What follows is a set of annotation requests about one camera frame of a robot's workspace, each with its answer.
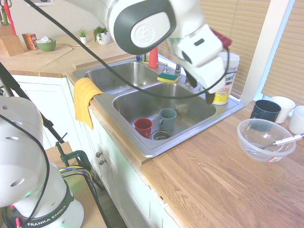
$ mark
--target red bottle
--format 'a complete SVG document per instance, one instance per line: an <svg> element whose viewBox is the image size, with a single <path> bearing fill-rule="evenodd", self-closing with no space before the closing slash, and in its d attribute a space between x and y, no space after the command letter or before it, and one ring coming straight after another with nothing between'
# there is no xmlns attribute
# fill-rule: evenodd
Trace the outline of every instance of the red bottle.
<svg viewBox="0 0 304 228"><path fill-rule="evenodd" d="M148 67L158 68L158 48L157 47L154 48L152 51L150 51Z"/></svg>

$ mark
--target dish towel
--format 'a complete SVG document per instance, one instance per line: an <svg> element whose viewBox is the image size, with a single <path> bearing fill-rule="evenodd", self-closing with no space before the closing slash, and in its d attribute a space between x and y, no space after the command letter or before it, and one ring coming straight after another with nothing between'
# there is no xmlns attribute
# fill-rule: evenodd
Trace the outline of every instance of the dish towel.
<svg viewBox="0 0 304 228"><path fill-rule="evenodd" d="M86 123L91 130L93 129L93 124L89 113L89 104L93 96L98 94L103 94L103 92L88 77L81 78L75 83L75 118L80 122Z"/></svg>

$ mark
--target clear plastic bowl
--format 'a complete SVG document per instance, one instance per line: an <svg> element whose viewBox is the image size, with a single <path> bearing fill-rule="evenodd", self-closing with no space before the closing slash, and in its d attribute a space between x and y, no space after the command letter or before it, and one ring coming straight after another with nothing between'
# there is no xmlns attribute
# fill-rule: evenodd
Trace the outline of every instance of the clear plastic bowl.
<svg viewBox="0 0 304 228"><path fill-rule="evenodd" d="M279 146L261 147L291 137L289 131L280 125L263 119L248 119L237 126L238 143L242 150L252 159L259 162L276 162L292 153L296 142Z"/></svg>

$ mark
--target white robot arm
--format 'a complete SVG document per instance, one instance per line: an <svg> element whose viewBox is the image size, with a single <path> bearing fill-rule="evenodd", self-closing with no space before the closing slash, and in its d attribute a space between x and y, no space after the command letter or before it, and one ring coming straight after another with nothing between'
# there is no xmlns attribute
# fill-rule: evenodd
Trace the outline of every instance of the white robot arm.
<svg viewBox="0 0 304 228"><path fill-rule="evenodd" d="M223 43L205 23L199 0L67 0L95 15L125 52L144 54L167 39L185 70L209 88L224 74ZM222 79L208 92L225 84Z"/></svg>
<svg viewBox="0 0 304 228"><path fill-rule="evenodd" d="M42 144L41 114L31 101L0 96L0 114ZM27 220L37 205L45 183L48 161L33 139L2 118L0 129L0 207L13 205L17 209L13 217L22 222ZM57 166L50 161L43 197L32 219L21 227L80 228L83 218L82 205L74 199Z"/></svg>

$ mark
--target faucet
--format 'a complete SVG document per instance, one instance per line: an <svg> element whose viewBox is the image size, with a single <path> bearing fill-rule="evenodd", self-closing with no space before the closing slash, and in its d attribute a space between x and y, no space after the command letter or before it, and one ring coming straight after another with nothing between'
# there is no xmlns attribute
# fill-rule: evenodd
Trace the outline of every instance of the faucet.
<svg viewBox="0 0 304 228"><path fill-rule="evenodd" d="M165 67L164 69L162 70L164 73L168 73L170 70L168 68L168 63L165 63Z"/></svg>
<svg viewBox="0 0 304 228"><path fill-rule="evenodd" d="M177 62L175 67L175 75L178 75L179 78L181 78L181 64L179 62Z"/></svg>
<svg viewBox="0 0 304 228"><path fill-rule="evenodd" d="M189 81L187 75L186 75L186 79L185 79L185 84L188 85L188 86L190 85L190 81Z"/></svg>

